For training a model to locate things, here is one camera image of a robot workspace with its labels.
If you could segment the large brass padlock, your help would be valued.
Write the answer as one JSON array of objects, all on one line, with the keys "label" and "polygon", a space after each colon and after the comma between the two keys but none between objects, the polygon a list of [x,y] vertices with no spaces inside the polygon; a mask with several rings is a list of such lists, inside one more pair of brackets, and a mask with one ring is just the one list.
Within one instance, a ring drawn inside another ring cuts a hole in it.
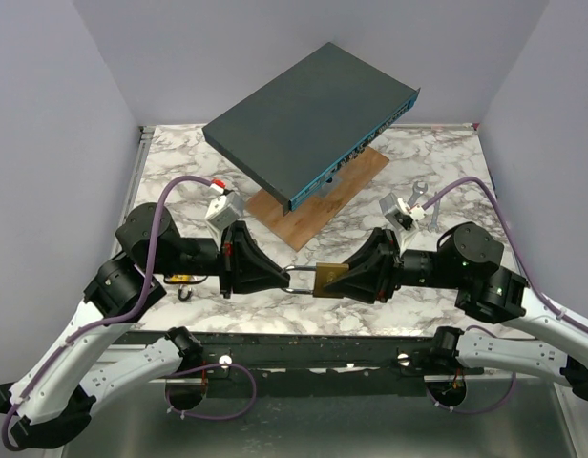
[{"label": "large brass padlock", "polygon": [[329,290],[328,287],[349,271],[346,263],[318,262],[315,265],[290,264],[284,269],[284,273],[310,272],[314,274],[314,283],[311,289],[284,287],[284,293],[290,295],[306,295],[320,299],[342,299],[345,294]]}]

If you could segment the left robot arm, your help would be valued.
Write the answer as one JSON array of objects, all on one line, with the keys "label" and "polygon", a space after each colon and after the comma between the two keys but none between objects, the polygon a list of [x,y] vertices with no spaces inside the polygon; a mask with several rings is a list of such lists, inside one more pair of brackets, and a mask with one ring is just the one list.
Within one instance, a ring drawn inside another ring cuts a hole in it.
[{"label": "left robot arm", "polygon": [[133,356],[103,369],[104,351],[166,294],[157,277],[216,277],[220,293],[251,294],[285,288],[290,277],[252,240],[242,209],[213,199],[205,222],[209,238],[184,238],[166,208],[139,205],[117,230],[120,252],[106,261],[58,340],[16,383],[0,385],[0,413],[15,417],[5,433],[20,448],[59,448],[79,435],[118,395],[154,378],[193,375],[205,362],[202,344],[172,328]]}]

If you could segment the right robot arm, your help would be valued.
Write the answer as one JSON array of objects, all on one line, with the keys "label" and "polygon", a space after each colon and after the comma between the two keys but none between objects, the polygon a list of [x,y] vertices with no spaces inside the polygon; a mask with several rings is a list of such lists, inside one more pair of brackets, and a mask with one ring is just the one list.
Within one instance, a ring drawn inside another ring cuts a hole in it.
[{"label": "right robot arm", "polygon": [[441,374],[497,368],[564,385],[588,402],[588,336],[560,309],[556,317],[529,282],[502,266],[501,242],[472,222],[450,229],[433,251],[404,249],[390,230],[376,229],[349,259],[346,272],[323,286],[330,295],[386,302],[401,287],[447,289],[468,317],[529,334],[527,340],[474,335],[440,326],[430,346],[409,354],[409,366]]}]

